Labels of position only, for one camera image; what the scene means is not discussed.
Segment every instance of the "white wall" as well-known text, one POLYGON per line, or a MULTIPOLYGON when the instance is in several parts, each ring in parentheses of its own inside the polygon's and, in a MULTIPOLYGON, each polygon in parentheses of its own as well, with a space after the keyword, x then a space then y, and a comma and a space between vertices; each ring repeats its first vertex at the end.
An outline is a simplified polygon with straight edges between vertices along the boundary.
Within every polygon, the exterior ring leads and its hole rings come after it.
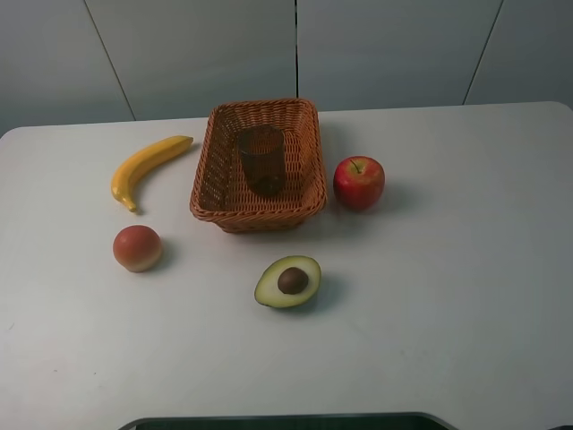
POLYGON ((81 0, 0 7, 0 135, 21 125, 133 120, 81 0))
POLYGON ((296 95, 294 0, 88 0, 136 119, 296 95))
POLYGON ((505 0, 466 103, 545 100, 573 108, 573 1, 505 0))
POLYGON ((500 0, 298 0, 301 97, 321 110, 460 105, 500 0))

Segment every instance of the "wicker basket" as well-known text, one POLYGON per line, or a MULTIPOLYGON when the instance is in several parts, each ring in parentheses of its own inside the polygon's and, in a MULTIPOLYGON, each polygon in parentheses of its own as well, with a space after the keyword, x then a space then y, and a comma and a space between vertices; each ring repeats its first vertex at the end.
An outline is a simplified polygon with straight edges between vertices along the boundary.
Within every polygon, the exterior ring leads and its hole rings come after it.
POLYGON ((327 201, 318 115, 304 99, 227 103, 209 117, 191 194, 192 214, 228 233, 294 228, 327 201), (247 188, 237 149, 238 134, 255 125, 283 131, 286 184, 275 197, 247 188))

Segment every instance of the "apple stem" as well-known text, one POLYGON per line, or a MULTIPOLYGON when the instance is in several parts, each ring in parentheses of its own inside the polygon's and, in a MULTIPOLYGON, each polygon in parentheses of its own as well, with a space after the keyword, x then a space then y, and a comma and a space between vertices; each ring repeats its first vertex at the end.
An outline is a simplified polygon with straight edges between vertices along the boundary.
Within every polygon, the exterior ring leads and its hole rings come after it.
POLYGON ((352 160, 350 160, 350 162, 355 165, 356 173, 362 173, 362 170, 360 170, 360 168, 358 168, 358 166, 356 165, 356 163, 354 163, 352 160))

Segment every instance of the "brown glass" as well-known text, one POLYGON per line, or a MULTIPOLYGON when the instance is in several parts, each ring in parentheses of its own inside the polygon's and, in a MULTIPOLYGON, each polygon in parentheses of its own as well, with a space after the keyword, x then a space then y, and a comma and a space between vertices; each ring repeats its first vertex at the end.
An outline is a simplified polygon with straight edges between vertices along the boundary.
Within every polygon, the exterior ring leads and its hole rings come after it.
POLYGON ((285 186, 285 136, 272 125, 257 125, 239 133, 239 154, 251 191, 272 197, 285 186))

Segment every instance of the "yellow banana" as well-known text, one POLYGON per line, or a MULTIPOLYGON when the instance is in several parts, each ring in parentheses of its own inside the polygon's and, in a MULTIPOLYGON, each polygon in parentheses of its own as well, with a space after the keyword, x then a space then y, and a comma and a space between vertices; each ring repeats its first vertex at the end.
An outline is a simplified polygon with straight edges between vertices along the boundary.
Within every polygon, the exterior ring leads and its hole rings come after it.
POLYGON ((173 136, 136 152, 115 171, 111 180, 111 194, 129 211, 137 211, 132 192, 140 179, 153 168, 186 152, 192 142, 192 137, 173 136))

